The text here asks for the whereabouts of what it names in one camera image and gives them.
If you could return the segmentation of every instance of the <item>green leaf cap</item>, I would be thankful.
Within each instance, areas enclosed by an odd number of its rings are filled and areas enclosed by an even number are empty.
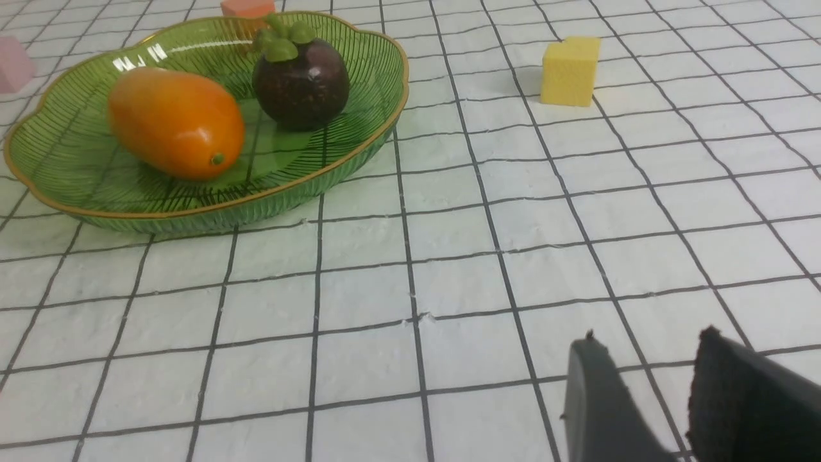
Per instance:
[[[289,27],[277,13],[270,13],[265,23],[268,27],[257,30],[254,50],[261,52],[268,62],[296,59],[299,56],[296,46],[309,44],[316,38],[316,31],[305,21],[296,21]]]

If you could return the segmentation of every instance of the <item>table surface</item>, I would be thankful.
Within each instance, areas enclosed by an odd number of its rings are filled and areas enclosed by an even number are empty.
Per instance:
[[[0,169],[0,461],[567,460],[570,342],[658,439],[716,326],[821,381],[821,2],[286,0],[395,37],[410,100],[326,196],[239,233],[79,225]],[[0,2],[54,79],[218,0]],[[594,104],[545,45],[603,37]]]

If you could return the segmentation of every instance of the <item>green glass plate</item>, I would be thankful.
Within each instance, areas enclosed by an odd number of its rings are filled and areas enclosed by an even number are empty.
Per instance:
[[[367,162],[388,138],[408,97],[408,61],[385,35],[335,16],[303,20],[345,59],[351,93],[343,113],[313,133],[279,131],[259,108],[250,51],[259,19],[203,18],[173,25],[134,47],[104,53],[58,78],[6,139],[11,171],[43,203],[102,228],[207,233],[290,210]],[[194,72],[224,85],[246,124],[242,156],[212,182],[168,177],[123,150],[106,121],[108,91],[135,66]]]

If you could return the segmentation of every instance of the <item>red block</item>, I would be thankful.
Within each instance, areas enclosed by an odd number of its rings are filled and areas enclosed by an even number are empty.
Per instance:
[[[0,37],[0,93],[17,93],[29,83],[36,68],[15,37]]]
[[[260,17],[273,13],[273,0],[225,0],[219,4],[223,16]]]

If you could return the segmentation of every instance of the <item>yellow sponge block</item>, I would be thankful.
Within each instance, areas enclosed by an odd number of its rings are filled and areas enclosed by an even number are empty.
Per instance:
[[[601,41],[598,37],[567,37],[548,45],[542,60],[542,103],[590,106]]]

